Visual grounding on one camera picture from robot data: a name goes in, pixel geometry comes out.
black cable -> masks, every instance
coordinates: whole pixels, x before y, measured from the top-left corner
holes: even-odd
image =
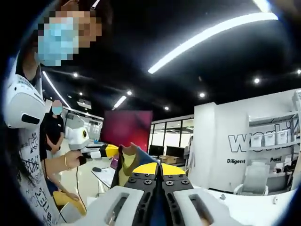
[[[78,180],[78,172],[79,172],[79,167],[76,168],[76,187],[77,187],[77,193],[79,194],[79,180]],[[86,206],[83,202],[83,200],[81,199],[81,196],[79,194],[79,198],[81,200],[81,202],[83,203],[84,207],[85,207],[85,211],[87,212]]]
[[[46,172],[46,163],[45,163],[45,160],[46,159],[44,159],[44,168],[45,168],[45,179],[47,179],[47,172]],[[55,198],[54,198],[54,196],[53,196],[53,194],[52,194],[52,198],[53,198],[53,201],[55,202],[55,205],[56,205],[56,207],[57,207],[57,204],[56,204],[56,201],[55,201]],[[63,220],[65,221],[65,223],[67,223],[67,221],[65,220],[65,218],[62,216],[62,213],[60,212],[60,215],[61,215],[61,217],[63,218]]]

black ceiling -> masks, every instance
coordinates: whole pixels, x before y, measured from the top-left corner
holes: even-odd
[[[57,90],[77,110],[80,98],[90,114],[103,116],[130,89],[118,109],[152,110],[154,120],[193,114],[194,106],[230,101],[301,87],[299,49],[280,21],[245,24],[194,46],[154,74],[168,52],[224,20],[260,12],[251,0],[111,0],[110,40],[100,37],[73,61],[43,67]],[[255,76],[261,78],[254,85]],[[58,99],[43,81],[45,97]],[[205,92],[206,97],[198,94]]]

white storage box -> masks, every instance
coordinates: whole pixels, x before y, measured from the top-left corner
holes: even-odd
[[[287,130],[277,132],[276,141],[278,145],[287,143]]]
[[[261,147],[262,135],[251,136],[251,147]]]
[[[264,137],[264,146],[273,146],[276,141],[276,133],[266,133],[263,135]]]

gold bracelet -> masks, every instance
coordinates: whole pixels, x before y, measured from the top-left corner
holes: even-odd
[[[67,167],[68,170],[71,170],[71,168],[69,168],[67,165],[66,155],[64,155],[64,158],[65,158],[65,166]]]

computer monitor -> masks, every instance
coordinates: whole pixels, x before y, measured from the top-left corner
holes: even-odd
[[[167,146],[166,155],[184,158],[184,148]]]
[[[157,146],[157,145],[150,145],[150,156],[160,156],[164,153],[164,147],[163,146]]]

